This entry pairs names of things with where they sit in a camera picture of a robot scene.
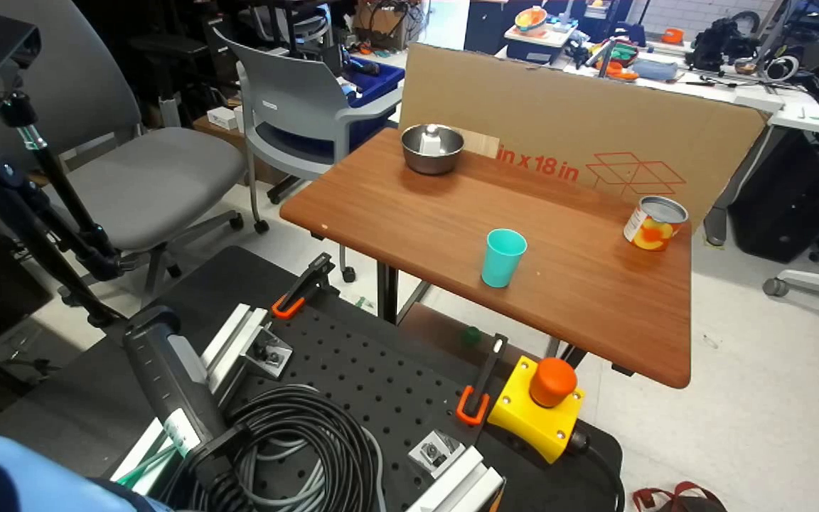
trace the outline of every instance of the gray chair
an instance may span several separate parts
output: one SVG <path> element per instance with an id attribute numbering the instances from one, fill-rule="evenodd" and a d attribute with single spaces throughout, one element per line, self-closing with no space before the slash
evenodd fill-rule
<path id="1" fill-rule="evenodd" d="M 244 158 L 260 157 L 274 171 L 292 178 L 315 178 L 356 148 L 356 131 L 369 121 L 385 121 L 401 102 L 401 87 L 354 107 L 321 58 L 284 57 L 260 50 L 244 43 L 226 40 L 243 68 L 243 125 L 248 127 Z M 348 266 L 338 246 L 345 282 L 356 273 Z"/>
<path id="2" fill-rule="evenodd" d="M 0 14 L 39 27 L 42 50 L 22 74 L 22 90 L 37 107 L 49 148 L 89 158 L 69 174 L 69 182 L 122 262 L 150 258 L 149 289 L 167 265 L 173 240 L 217 223 L 244 223 L 233 209 L 200 222 L 243 178 L 243 152 L 200 131 L 142 132 L 139 105 L 122 71 L 72 0 L 0 0 Z M 34 166 L 19 137 L 2 121 L 0 152 Z M 52 199 L 75 223 L 61 196 Z"/>

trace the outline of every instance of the gray floor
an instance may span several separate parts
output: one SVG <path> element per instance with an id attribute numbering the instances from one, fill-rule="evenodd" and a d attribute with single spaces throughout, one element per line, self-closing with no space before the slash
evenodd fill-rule
<path id="1" fill-rule="evenodd" d="M 230 191 L 226 203 L 248 209 L 248 191 Z M 243 245 L 298 273 L 321 246 L 337 250 L 283 222 L 267 202 L 261 212 L 271 219 L 271 232 L 219 229 L 180 250 L 180 258 L 194 266 L 226 245 Z M 372 310 L 376 266 L 358 253 L 349 258 L 362 277 L 341 287 L 345 297 Z M 819 294 L 762 294 L 760 283 L 774 270 L 780 265 L 738 246 L 709 246 L 693 236 L 693 381 L 688 390 L 618 376 L 597 357 L 580 367 L 585 421 L 624 442 L 628 488 L 691 478 L 719 491 L 738 512 L 819 508 Z M 118 310 L 133 313 L 146 302 L 139 283 L 142 276 L 129 276 L 118 283 L 96 283 L 96 293 Z M 547 343 L 547 336 L 449 293 L 438 289 L 426 303 L 482 329 L 501 329 L 536 353 Z M 14 336 L 27 329 L 37 336 L 29 353 L 56 347 L 65 356 L 99 339 L 79 310 L 61 302 L 42 306 Z"/>

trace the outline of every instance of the chair armrest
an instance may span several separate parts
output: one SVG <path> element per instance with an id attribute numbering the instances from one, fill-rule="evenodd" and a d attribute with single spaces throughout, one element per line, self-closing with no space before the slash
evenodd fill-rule
<path id="1" fill-rule="evenodd" d="M 379 97 L 376 102 L 368 102 L 362 107 L 341 107 L 337 114 L 338 121 L 354 125 L 362 120 L 385 117 L 391 107 L 396 107 L 405 100 L 405 87 L 393 87 L 391 93 Z"/>

